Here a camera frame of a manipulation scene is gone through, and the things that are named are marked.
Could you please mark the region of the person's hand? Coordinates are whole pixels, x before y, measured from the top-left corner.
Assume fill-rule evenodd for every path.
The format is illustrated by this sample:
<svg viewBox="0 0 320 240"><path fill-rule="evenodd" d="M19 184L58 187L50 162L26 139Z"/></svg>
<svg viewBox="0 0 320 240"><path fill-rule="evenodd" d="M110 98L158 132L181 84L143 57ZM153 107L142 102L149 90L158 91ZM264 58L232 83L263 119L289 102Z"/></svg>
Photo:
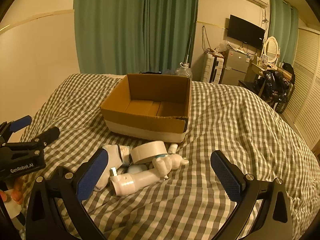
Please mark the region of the person's hand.
<svg viewBox="0 0 320 240"><path fill-rule="evenodd" d="M12 190L10 198L13 199L18 205L22 205L24 199L22 178L18 177L15 180L7 180L5 185L9 186L10 190Z"/></svg>

